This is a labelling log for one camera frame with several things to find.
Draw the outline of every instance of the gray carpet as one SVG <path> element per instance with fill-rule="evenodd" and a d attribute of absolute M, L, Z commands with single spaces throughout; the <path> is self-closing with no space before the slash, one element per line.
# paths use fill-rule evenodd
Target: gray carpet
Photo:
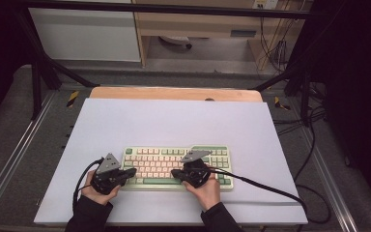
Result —
<path fill-rule="evenodd" d="M 262 82 L 258 78 L 246 74 L 206 74 L 176 72 L 84 72 L 77 71 L 84 77 L 98 83 L 109 85 L 145 85 L 145 86 L 180 86 L 180 87 L 212 87 L 245 89 Z M 37 227 L 33 219 L 38 210 L 37 202 L 42 199 L 51 176 L 54 173 L 63 146 L 67 145 L 67 135 L 72 132 L 81 105 L 90 94 L 90 90 L 81 89 L 72 108 L 66 107 L 70 97 L 73 81 L 67 82 L 57 92 L 53 105 L 30 144 L 22 162 L 3 196 L 0 199 L 0 226 L 18 228 Z M 264 101 L 269 104 L 273 119 L 292 120 L 296 116 L 292 110 L 277 108 L 273 104 L 275 96 L 281 102 L 288 102 L 281 89 L 283 83 L 273 86 L 263 93 Z M 0 170 L 12 153 L 17 141 L 29 124 L 32 115 L 30 89 L 30 73 L 19 70 L 15 76 L 10 94 L 0 107 Z M 324 154 L 329 169 L 340 187 L 346 203 L 360 231 L 371 231 L 371 191 L 360 173 L 344 164 L 341 151 L 329 129 L 328 122 L 315 123 L 316 139 Z M 293 175 L 297 173 L 309 151 L 304 142 L 303 133 L 294 130 L 280 136 L 280 142 Z M 309 162 L 298 179 L 298 184 L 313 188 L 328 200 L 320 177 L 313 162 Z M 327 215 L 326 206 L 314 194 L 300 189 L 300 195 L 308 205 L 308 215 L 313 219 L 323 219 Z M 292 231 L 294 228 L 269 227 L 266 231 Z M 246 231 L 259 231 L 259 228 L 246 228 Z M 342 231 L 341 226 L 332 212 L 332 218 L 325 224 L 309 223 L 303 231 Z"/>

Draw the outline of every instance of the spacebar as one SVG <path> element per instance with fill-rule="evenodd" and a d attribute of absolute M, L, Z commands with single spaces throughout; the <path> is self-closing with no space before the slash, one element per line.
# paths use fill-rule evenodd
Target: spacebar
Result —
<path fill-rule="evenodd" d="M 179 185 L 180 180 L 174 178 L 144 178 L 145 185 Z"/>

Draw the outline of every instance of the dark floor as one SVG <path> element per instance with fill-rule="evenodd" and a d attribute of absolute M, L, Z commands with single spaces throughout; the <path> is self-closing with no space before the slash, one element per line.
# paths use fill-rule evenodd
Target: dark floor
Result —
<path fill-rule="evenodd" d="M 208 54 L 200 50 L 204 47 L 210 49 L 210 46 L 205 44 L 218 43 L 225 46 L 227 45 L 225 41 L 194 41 L 194 51 L 188 51 L 194 53 L 188 54 L 186 58 L 182 56 L 182 52 L 178 52 L 176 55 L 172 54 L 173 51 L 182 49 L 181 47 L 161 44 L 159 40 L 154 40 L 152 43 L 154 46 L 150 51 L 150 64 L 155 64 L 154 66 L 151 65 L 143 70 L 121 68 L 120 72 L 105 71 L 104 69 L 101 71 L 99 68 L 96 68 L 95 71 L 87 71 L 80 67 L 77 68 L 76 72 L 87 79 L 106 85 L 237 89 L 256 86 L 262 83 L 264 79 L 270 78 L 271 74 L 274 74 L 272 69 L 262 72 L 252 69 L 254 67 L 253 58 L 246 53 L 246 44 L 241 41 L 229 43 L 233 49 L 228 49 L 228 52 L 234 52 L 233 59 L 236 61 L 230 61 L 228 58 L 221 60 L 219 53 L 216 53 L 215 58 L 208 55 L 204 56 L 205 60 L 209 60 L 207 66 L 201 60 L 197 62 L 192 62 L 192 60 L 199 53 Z M 84 99 L 90 94 L 90 89 L 79 87 L 67 77 L 63 77 L 63 81 L 65 84 L 62 90 L 47 92 L 54 94 L 53 104 L 48 109 L 41 126 L 26 149 L 5 192 L 0 197 L 0 231 L 50 231 L 48 228 L 36 227 L 33 223 L 39 207 L 37 202 L 44 196 L 51 175 L 62 156 L 63 146 L 66 146 L 68 142 L 68 134 L 72 131 L 71 126 L 74 125 Z M 298 98 L 287 98 L 283 94 L 283 87 L 284 82 L 262 92 L 264 101 L 269 104 L 271 116 L 274 120 L 297 119 L 294 109 L 287 110 L 282 107 L 275 107 L 275 97 L 280 98 L 281 104 L 290 107 L 295 107 L 295 102 L 298 102 Z M 79 90 L 79 95 L 73 107 L 66 107 L 73 90 Z M 317 105 L 319 105 L 317 101 L 311 103 L 313 107 Z M 0 106 L 0 171 L 4 168 L 17 142 L 31 123 L 31 115 L 30 71 L 20 69 L 15 74 L 15 81 L 10 92 Z M 282 131 L 287 126 L 275 126 L 275 128 L 277 131 Z M 334 177 L 357 230 L 371 231 L 371 191 L 368 185 L 357 169 L 345 165 L 340 146 L 336 143 L 329 123 L 319 120 L 314 123 L 314 128 L 318 151 L 322 154 L 328 170 Z M 299 171 L 309 153 L 310 147 L 306 142 L 306 133 L 304 132 L 306 130 L 308 129 L 298 128 L 279 137 L 293 176 Z M 341 216 L 332 207 L 334 199 L 329 197 L 323 177 L 321 177 L 313 159 L 305 166 L 297 184 L 315 189 L 322 194 L 332 213 L 328 222 L 324 224 L 310 222 L 303 226 L 303 231 L 353 231 L 352 229 L 346 230 L 341 225 Z M 308 205 L 309 218 L 323 220 L 327 217 L 327 207 L 320 197 L 305 188 L 299 188 L 299 192 Z M 266 231 L 292 231 L 293 229 L 295 228 L 271 226 Z M 52 230 L 61 231 L 62 229 L 53 228 Z M 259 228 L 246 227 L 245 231 L 259 231 Z"/>

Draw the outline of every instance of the wooden edge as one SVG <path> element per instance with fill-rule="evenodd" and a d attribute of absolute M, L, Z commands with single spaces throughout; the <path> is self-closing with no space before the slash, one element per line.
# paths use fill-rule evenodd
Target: wooden edge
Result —
<path fill-rule="evenodd" d="M 262 102 L 254 90 L 167 87 L 96 87 L 91 99 L 214 100 L 218 102 Z"/>

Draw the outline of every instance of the metal bar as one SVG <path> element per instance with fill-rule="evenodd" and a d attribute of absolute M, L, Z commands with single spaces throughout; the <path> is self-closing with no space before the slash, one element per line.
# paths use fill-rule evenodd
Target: metal bar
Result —
<path fill-rule="evenodd" d="M 300 117 L 300 107 L 297 101 L 292 101 L 289 99 L 290 105 L 294 109 L 294 112 L 297 118 Z M 312 134 L 309 128 L 301 127 L 302 133 L 306 138 L 307 145 L 310 147 L 312 144 Z M 329 197 L 330 204 L 332 205 L 333 210 L 336 213 L 336 217 L 339 221 L 339 224 L 342 227 L 343 231 L 346 232 L 357 232 L 357 225 L 354 222 L 354 218 L 348 210 L 348 206 L 345 203 L 345 200 L 340 193 L 340 190 L 333 179 L 327 164 L 318 148 L 318 145 L 315 144 L 313 152 L 313 161 L 315 167 L 319 173 L 322 184 L 325 187 L 325 191 Z"/>
<path fill-rule="evenodd" d="M 138 12 L 138 13 L 163 13 L 163 14 L 188 14 L 188 15 L 227 15 L 250 16 L 294 19 L 317 19 L 326 17 L 326 14 L 311 12 L 292 12 L 275 10 L 257 10 L 240 8 L 218 8 L 197 6 L 176 6 L 156 4 L 128 4 L 128 3 L 102 3 L 78 1 L 50 1 L 50 0 L 17 0 L 27 8 L 83 10 L 103 12 Z"/>
<path fill-rule="evenodd" d="M 51 94 L 48 94 L 43 101 L 43 109 L 41 113 L 38 115 L 37 119 L 32 121 L 28 128 L 26 129 L 25 133 L 20 138 L 19 142 L 17 143 L 14 151 L 12 152 L 10 158 L 8 159 L 7 163 L 5 164 L 4 168 L 0 173 L 0 198 L 5 191 L 6 186 L 8 185 L 9 181 L 11 180 L 14 172 L 17 169 L 20 161 L 23 158 L 26 150 L 29 147 L 32 139 L 34 138 L 38 128 L 40 127 L 44 116 L 46 115 L 49 107 L 51 106 L 52 100 L 56 92 L 53 91 Z"/>

